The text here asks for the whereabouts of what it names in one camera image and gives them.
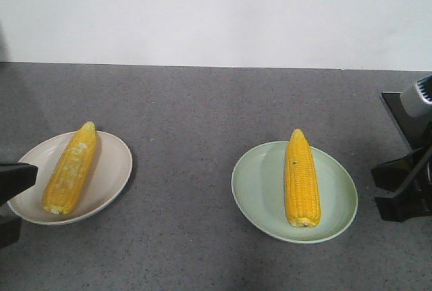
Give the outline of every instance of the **yellow corn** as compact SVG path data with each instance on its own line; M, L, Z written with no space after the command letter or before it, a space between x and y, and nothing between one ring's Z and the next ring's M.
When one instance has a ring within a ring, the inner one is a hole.
M295 129L286 149L285 210L294 227L315 227L321 218L317 173L312 149L300 129Z
M86 122L67 144L45 188L43 209L67 215L77 205L97 145L95 124Z

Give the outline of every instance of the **white plate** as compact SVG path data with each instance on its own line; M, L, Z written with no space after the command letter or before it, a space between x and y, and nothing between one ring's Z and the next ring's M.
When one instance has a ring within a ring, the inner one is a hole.
M83 220L111 203L126 185L132 171L132 155L118 137L98 131L98 147L82 197L69 215L53 215L42 208L45 186L55 165L75 132L48 139L26 153L20 162L38 167L36 184L7 202L11 210L27 221L41 225L63 225Z

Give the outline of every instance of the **gray countertop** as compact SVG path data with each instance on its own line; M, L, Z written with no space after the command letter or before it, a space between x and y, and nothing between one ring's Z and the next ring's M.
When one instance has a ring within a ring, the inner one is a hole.
M134 160L100 213L65 226L24 221L20 241L0 249L0 290L430 290L432 218L381 220L373 198L385 193L370 174L409 151L380 93L424 75L0 64L1 161L86 120ZM320 244L262 233L231 192L237 160L294 128L358 191L353 224Z

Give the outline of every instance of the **corn cob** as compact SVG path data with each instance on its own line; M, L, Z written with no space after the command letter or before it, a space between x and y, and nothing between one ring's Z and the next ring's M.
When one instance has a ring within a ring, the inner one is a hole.
M286 149L285 210L294 227L315 227L321 218L317 173L312 149L300 129L295 129Z
M97 145L95 124L86 122L67 144L45 188L43 209L54 214L71 213L90 171Z

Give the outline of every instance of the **plate rim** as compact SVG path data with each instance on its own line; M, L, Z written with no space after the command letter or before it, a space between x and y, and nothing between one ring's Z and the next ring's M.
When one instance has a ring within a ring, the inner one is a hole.
M19 160L19 162L25 162L25 158L31 154L32 152L34 152L34 150L36 150L37 148L40 148L41 146L43 146L44 144L49 144L52 140L55 139L59 139L63 136L67 136L67 135L73 135L75 134L77 130L75 131L70 131L70 132L65 132L63 134L59 134L57 136L51 137L49 139L46 139L44 141L42 141L41 143L37 144L36 146L34 146L33 148L31 148L27 153L24 154L24 156L22 156ZM104 208L108 207L108 205L110 205L118 196L119 194L122 192L122 190L124 189L124 187L126 186L126 184L128 183L128 180L130 179L130 174L132 173L132 166L133 166L133 158L132 158L132 153L129 149L129 147L127 146L127 144L120 139L119 137L115 136L114 134L110 134L109 132L105 132L105 131L100 131L97 130L98 134L102 134L102 135L106 135L106 136L110 136L112 138L114 138L115 140L117 140L118 142L120 142L121 145L123 145L123 147L125 148L125 150L127 151L128 154L128 172L126 175L126 179L124 180L124 182L121 184L120 188L118 189L118 191L116 193L114 193L107 201L105 201L102 205L99 205L98 207L94 208L92 211L89 211L87 213L85 213L84 215L80 215L77 217L73 217L73 218L69 218L69 219L65 219L65 220L59 220L59 221L41 221L41 220L34 220L31 219L25 215L22 215L17 209L14 208L14 206L12 205L12 201L14 198L16 198L18 195L14 196L12 199L7 201L7 205L9 206L9 208L12 210L13 213L15 213L17 216L21 217L22 219L29 221L31 223L35 223L38 225L44 225L44 226L60 226L60 225L66 225L69 223L75 223L78 221L82 221L86 218L89 218L93 215L95 215L96 213L102 211Z
M288 144L289 141L287 141L287 140L276 140L276 141L264 142L263 144L259 144L259 145L255 146L255 147L252 147L251 149L247 150L241 156L241 158L239 158L239 160L237 161L237 163L234 166L234 169L232 171L232 174L231 174L231 190L232 190L232 194L233 194L234 200L235 200L235 202L236 202L237 207L239 208L239 210L243 213L243 215L246 217L246 219L249 220L249 222L252 225L254 225L256 228L258 228L260 231L264 232L265 234L267 234L267 235L269 235L269 236L271 236L271 237L273 237L275 239L281 240L283 242L291 242L291 243L294 243L294 244L318 244L320 242L326 242L328 240L334 239L335 237L337 237L340 234L342 234L343 232L345 232L351 226L352 222L354 221L354 219L356 217L357 211L358 211L358 193L357 193L356 185L355 185L354 180L352 179L351 175L348 173L348 171L345 169L345 167L342 166L341 163L339 163L339 161L337 161L331 155L327 154L326 152L322 151L321 149L318 149L318 148L313 147L313 146L310 146L311 149L313 149L315 151L318 151L319 153L324 154L325 156L329 157L332 161L334 161L336 164L338 164L340 166L340 168L349 177L350 183L351 183L351 185L353 187L353 191L354 191L355 196L356 196L356 198L355 198L356 199L356 204L354 206L354 211L352 213L352 216L351 216L350 220L347 221L346 225L344 225L343 228L340 231L338 231L338 232L336 232L336 233L334 233L334 234L332 234L332 235L330 235L328 237L320 238L320 239L316 239L316 240L297 240L297 239L291 239L291 238L283 238L281 236L273 234L273 233L267 231L266 229L262 228L257 222L255 222L255 220L253 218L251 218L249 215L247 215L245 213L245 211L243 210L243 208L240 206L240 202L239 202L239 200L238 200L238 198L236 196L236 193L234 191L234 174L236 173L237 167L239 166L239 164L243 160L243 158L245 158L245 156L247 156L247 154L251 153L255 149L262 148L263 146L268 145L268 144L280 144L280 143Z

